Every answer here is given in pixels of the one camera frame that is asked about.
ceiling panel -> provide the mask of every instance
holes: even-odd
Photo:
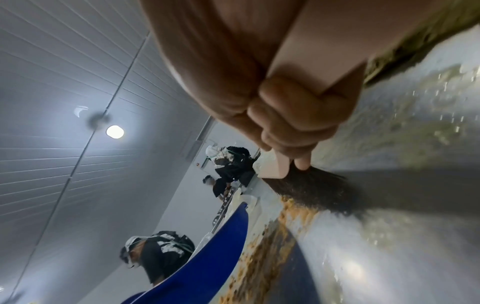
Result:
[[[0,302],[75,303],[156,227],[208,116],[136,0],[2,1],[0,106]]]

blue container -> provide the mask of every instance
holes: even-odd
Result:
[[[213,238],[187,264],[143,293],[122,304],[208,304],[237,264],[249,226],[247,204],[242,203]]]

brush handle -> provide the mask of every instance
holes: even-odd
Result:
[[[320,95],[372,55],[414,30],[446,0],[307,0],[267,76],[293,79]],[[259,176],[283,178],[290,161],[276,151]]]

person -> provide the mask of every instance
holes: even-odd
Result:
[[[132,267],[142,266],[153,286],[180,269],[195,251],[194,243],[174,231],[152,236],[132,236],[120,250],[120,259]]]
[[[216,119],[299,169],[352,114],[366,63],[316,96],[266,78],[305,0],[140,0],[160,53],[183,88]]]
[[[238,180],[242,185],[248,186],[255,175],[253,169],[254,159],[250,152],[242,147],[216,147],[208,146],[206,156],[213,162],[215,172],[227,183]]]
[[[215,180],[215,178],[211,175],[207,175],[203,179],[203,183],[205,185],[210,185],[213,188],[213,194],[215,197],[218,197],[220,201],[224,201],[225,197],[228,195],[229,190],[230,190],[230,183],[225,181],[224,178],[218,178]]]

ceiling seam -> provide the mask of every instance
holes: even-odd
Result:
[[[118,85],[118,88],[117,90],[115,91],[115,93],[113,94],[113,96],[111,97],[109,103],[107,104],[106,108],[105,108],[105,111],[103,112],[102,114],[102,119],[108,114],[109,112],[109,108],[110,106],[112,105],[112,102],[114,101],[115,97],[117,96],[117,94],[119,93],[119,91],[122,89],[123,85],[124,85],[124,82],[125,80],[127,79],[127,77],[129,76],[130,72],[132,71],[132,67],[135,65],[135,63],[137,62],[138,60],[138,57],[139,57],[139,54],[140,52],[145,48],[145,46],[147,45],[147,41],[149,40],[150,38],[150,31],[147,32],[146,36],[145,36],[145,39],[143,40],[140,48],[138,49],[137,53],[135,54],[135,57],[133,58],[130,66],[128,67],[128,70],[126,71],[125,73],[125,76],[123,77],[123,79],[121,80],[120,84]],[[95,129],[92,134],[90,135],[90,138],[88,139],[86,145],[85,145],[85,148],[83,149],[80,157],[78,158],[78,161],[76,162],[76,165],[75,167],[73,168],[71,174],[70,174],[70,177],[67,179],[67,181],[65,182],[65,186],[63,187],[61,193],[60,193],[60,196],[58,197],[58,200],[56,201],[55,205],[53,206],[53,209],[52,211],[50,212],[50,215],[48,216],[48,219],[45,223],[45,226],[43,227],[43,229],[41,230],[41,233],[40,233],[40,236],[38,238],[38,241],[35,243],[35,246],[33,247],[32,251],[31,251],[31,254],[28,256],[28,259],[26,261],[26,264],[25,264],[25,267],[23,268],[21,274],[20,274],[20,277],[18,278],[18,281],[16,282],[15,284],[15,287],[13,288],[13,290],[11,291],[11,294],[10,296],[8,297],[7,299],[7,303],[9,303],[11,301],[11,299],[14,297],[15,293],[17,292],[17,289],[18,287],[20,286],[20,282],[22,281],[22,278],[23,276],[25,275],[27,269],[28,269],[28,266],[30,265],[30,262],[32,261],[32,258],[40,244],[40,242],[42,241],[44,235],[45,235],[45,232],[47,231],[49,225],[50,225],[50,222],[53,218],[53,216],[55,215],[55,212],[57,211],[58,209],[58,206],[64,196],[64,193],[68,187],[68,185],[70,184],[70,181],[72,180],[72,177],[73,175],[75,174],[77,168],[80,166],[80,162],[82,161],[82,159],[84,158],[85,156],[85,153],[87,151],[87,148],[89,147],[90,145],[90,142],[92,141],[92,138],[94,137],[95,135],[95,132],[97,130]]]

